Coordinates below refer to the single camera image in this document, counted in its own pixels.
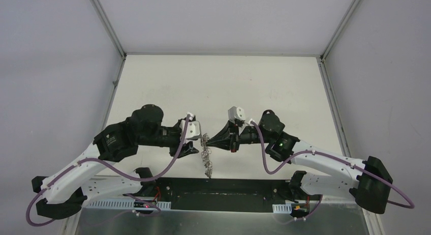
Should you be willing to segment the round metal keyring disc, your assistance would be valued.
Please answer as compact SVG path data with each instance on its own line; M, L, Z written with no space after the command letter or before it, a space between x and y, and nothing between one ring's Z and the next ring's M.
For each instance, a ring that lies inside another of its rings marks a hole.
M209 149L209 147L207 146L207 143L209 141L209 136L207 133L203 134L201 137L201 147L202 147L202 151L201 151L201 158L202 158L202 163L205 167L205 175L211 179L212 177L212 172L213 172L213 166L212 166L212 162L210 159L210 154L211 154L211 150Z

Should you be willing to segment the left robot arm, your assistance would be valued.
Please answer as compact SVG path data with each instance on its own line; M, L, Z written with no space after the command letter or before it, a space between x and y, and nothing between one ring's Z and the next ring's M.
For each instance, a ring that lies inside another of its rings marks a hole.
M49 177L32 179L36 196L30 208L48 222L71 217L88 204L116 195L150 196L156 180L182 157L198 153L193 142L201 138L201 125L192 113L172 127L163 126L164 113L153 104L133 111L124 121L107 126L68 166ZM137 154L140 146L167 148L171 162L159 174L139 167L132 173L115 165Z

